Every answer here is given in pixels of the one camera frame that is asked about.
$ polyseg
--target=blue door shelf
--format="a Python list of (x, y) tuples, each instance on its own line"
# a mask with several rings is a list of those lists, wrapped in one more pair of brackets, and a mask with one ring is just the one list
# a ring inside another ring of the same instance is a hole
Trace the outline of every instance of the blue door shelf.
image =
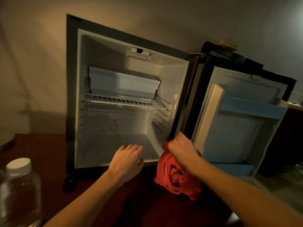
[(287, 108), (224, 96), (220, 110), (280, 120)]
[(212, 163), (212, 165), (233, 176), (252, 175), (252, 170), (254, 169), (251, 164)]

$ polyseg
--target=red brown tabletop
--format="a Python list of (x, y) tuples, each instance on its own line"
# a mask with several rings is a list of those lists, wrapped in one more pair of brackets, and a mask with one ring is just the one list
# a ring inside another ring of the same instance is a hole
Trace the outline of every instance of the red brown tabletop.
[[(43, 219), (49, 220), (96, 179), (80, 179), (73, 192), (62, 192), (65, 179), (64, 134), (17, 134), (15, 144), (0, 152), (0, 168), (28, 157), (42, 183)], [(120, 187), (93, 226), (224, 226), (229, 208), (206, 186), (197, 201), (175, 195), (154, 183), (155, 168), (146, 168)]]

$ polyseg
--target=hand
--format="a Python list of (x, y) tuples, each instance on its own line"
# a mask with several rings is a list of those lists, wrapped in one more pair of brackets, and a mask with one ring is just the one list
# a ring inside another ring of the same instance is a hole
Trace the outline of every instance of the hand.
[(138, 175), (144, 165), (144, 159), (141, 158), (142, 146), (128, 145), (121, 146), (115, 153), (108, 171), (118, 181), (123, 184)]
[(198, 155), (192, 142), (179, 132), (174, 140), (169, 142), (169, 151), (176, 161), (191, 175), (197, 175), (202, 158)]

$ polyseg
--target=person's right arm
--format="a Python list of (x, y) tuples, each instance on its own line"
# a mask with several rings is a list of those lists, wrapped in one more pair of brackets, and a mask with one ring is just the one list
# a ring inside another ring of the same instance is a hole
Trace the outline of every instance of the person's right arm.
[(181, 132), (168, 147), (185, 170), (212, 189), (249, 227), (303, 226), (300, 213), (199, 157), (194, 145)]

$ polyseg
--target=person's left arm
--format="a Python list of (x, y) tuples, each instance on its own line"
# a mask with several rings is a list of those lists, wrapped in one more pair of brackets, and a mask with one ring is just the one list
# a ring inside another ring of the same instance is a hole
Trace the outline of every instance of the person's left arm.
[(83, 227), (91, 226), (109, 197), (124, 182), (141, 171), (144, 159), (143, 147), (128, 145), (115, 153), (109, 168), (83, 194), (56, 214), (44, 227)]

